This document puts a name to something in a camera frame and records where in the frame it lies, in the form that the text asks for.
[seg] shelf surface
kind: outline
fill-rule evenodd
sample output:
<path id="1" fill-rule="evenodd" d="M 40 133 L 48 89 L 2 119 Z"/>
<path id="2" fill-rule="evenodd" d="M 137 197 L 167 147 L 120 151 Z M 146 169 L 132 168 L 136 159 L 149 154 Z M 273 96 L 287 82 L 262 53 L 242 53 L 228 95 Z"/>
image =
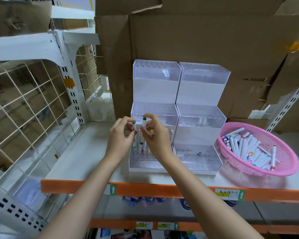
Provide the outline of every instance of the shelf surface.
<path id="1" fill-rule="evenodd" d="M 105 154 L 111 123 L 88 123 L 81 127 L 52 170 L 41 181 L 44 193 L 75 193 Z M 299 157 L 298 133 L 279 135 Z M 116 195 L 182 198 L 172 178 L 165 173 L 129 172 L 128 154 L 113 173 Z M 213 191 L 215 188 L 244 189 L 244 200 L 299 202 L 299 170 L 289 177 L 256 177 L 241 173 L 223 159 L 216 176 L 197 175 Z"/>

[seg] pink plastic basket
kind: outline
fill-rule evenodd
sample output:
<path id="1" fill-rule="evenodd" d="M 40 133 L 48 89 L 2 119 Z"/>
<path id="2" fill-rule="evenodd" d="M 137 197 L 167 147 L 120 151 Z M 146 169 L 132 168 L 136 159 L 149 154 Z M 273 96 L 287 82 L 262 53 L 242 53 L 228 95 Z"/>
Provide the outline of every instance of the pink plastic basket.
<path id="1" fill-rule="evenodd" d="M 246 132 L 250 132 L 258 140 L 261 141 L 260 146 L 266 149 L 268 152 L 272 153 L 272 146 L 277 146 L 276 158 L 277 160 L 279 160 L 280 163 L 276 162 L 275 171 L 265 170 L 262 168 L 258 168 L 250 163 L 247 163 L 246 161 L 241 160 L 231 150 L 227 148 L 221 137 L 241 127 L 244 127 L 245 130 L 239 132 L 239 134 L 243 135 Z M 256 176 L 272 175 L 284 177 L 293 175 L 298 171 L 298 157 L 293 152 L 293 150 L 282 140 L 277 138 L 275 135 L 266 132 L 265 130 L 259 127 L 242 122 L 227 122 L 223 126 L 222 131 L 220 132 L 220 135 L 218 136 L 217 140 L 219 142 L 220 151 L 222 155 L 228 160 L 228 162 L 232 166 L 236 167 L 244 173 Z"/>

